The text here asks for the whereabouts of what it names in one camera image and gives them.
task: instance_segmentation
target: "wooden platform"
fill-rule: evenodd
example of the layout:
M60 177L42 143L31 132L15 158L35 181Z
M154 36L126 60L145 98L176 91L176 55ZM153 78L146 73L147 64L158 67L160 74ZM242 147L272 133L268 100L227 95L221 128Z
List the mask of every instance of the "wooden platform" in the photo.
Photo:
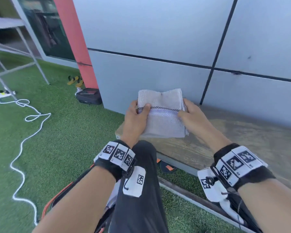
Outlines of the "wooden platform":
M244 145L269 164L279 181L291 188L291 129L267 122L202 106L210 122L232 142ZM121 125L115 132L120 137ZM202 169L213 162L210 149L193 134L185 138L146 138L158 152L184 163Z

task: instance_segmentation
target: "towel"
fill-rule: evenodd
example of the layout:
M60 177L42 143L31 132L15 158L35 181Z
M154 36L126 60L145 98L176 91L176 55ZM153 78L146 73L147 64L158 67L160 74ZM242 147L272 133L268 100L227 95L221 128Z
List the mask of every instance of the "towel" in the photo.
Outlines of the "towel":
M151 109L142 137L181 138L189 134L178 117L180 110L186 111L181 89L162 93L140 90L138 92L138 113L141 113L146 103L151 104Z

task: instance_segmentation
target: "white rope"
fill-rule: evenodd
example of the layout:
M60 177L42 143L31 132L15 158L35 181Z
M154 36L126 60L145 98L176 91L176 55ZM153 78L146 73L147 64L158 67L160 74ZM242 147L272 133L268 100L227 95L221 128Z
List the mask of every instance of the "white rope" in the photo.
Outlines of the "white rope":
M43 123L44 123L44 122L45 122L45 121L46 121L46 120L51 116L51 113L47 113L47 114L42 114L42 113L40 113L40 112L39 112L38 110L36 110L34 107L32 107L32 106L29 105L30 101L27 100L27 99L20 99L20 100L17 100L17 101L9 101L9 102L1 102L1 101L0 101L0 104L10 104L10 103L16 103L16 105L19 105L19 106L21 106L21 107L29 107L29 108L32 108L32 109L37 113L37 115L29 115L29 116L27 116L27 117L25 118L25 121L26 121L26 122L32 122L32 121L36 120L37 118L39 118L40 116L46 116L46 115L47 115L47 117L42 121L42 123L41 123L40 128L38 129L38 131L36 131L34 134L30 135L29 137L25 138L25 139L20 143L20 151L19 151L19 154L18 154L18 156L16 156L16 158L15 158L15 159L10 163L10 168L12 168L12 169L13 169L14 171L16 171L16 172L19 172L19 173L22 175L22 178L23 178L22 183L21 183L20 186L17 188L17 190L14 192L12 198L13 198L13 200L15 200L15 201L23 201L23 202L26 202L26 203L30 204L30 205L33 207L33 209L34 209L34 224L35 224L35 225L38 225L38 221L37 221L37 215L38 215L38 212L37 212L37 207L35 206L35 204L34 204L32 201L28 200L28 199L24 199L24 198L18 198L18 197L16 197L17 192L20 190L20 188L22 188L22 186L23 186L23 184L24 184L24 182L25 182L25 174L24 174L22 171L20 171L19 169L13 167L13 163L14 163L14 162L15 162L15 161L20 157L20 155L22 154L22 152L23 152L23 143L24 143L25 141L27 141L29 138L31 138L31 137L33 137L34 135L36 135L39 131L41 131L42 126L43 126Z

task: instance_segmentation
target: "orange pillar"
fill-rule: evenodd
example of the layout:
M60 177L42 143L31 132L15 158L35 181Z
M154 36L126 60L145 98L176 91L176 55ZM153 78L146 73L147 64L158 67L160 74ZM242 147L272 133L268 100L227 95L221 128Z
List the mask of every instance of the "orange pillar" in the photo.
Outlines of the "orange pillar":
M54 2L85 86L98 89L97 80L73 0L54 0Z

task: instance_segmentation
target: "green turf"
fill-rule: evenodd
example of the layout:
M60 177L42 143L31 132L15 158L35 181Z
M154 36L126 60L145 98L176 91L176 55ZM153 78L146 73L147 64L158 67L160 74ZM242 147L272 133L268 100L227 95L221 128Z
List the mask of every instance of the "green turf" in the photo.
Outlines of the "green turf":
M0 53L0 59L7 68L30 60L7 53ZM8 86L18 92L19 99L29 99L40 112L52 113L42 131L24 144L23 154L15 162L26 173L26 182L18 196L36 203L39 216L44 205L85 171L100 149L115 138L114 131L124 119L124 115L102 105L77 102L75 86L66 82L68 75L79 75L78 70L43 61L40 64L50 86L35 66L3 76ZM33 229L32 207L12 201L21 177L9 168L19 152L20 142L34 133L43 120L27 123L24 117L29 114L32 114L29 108L0 105L0 232L23 233ZM198 180L181 170L159 175L204 197ZM165 190L162 193L170 232L238 232L232 225L174 194Z

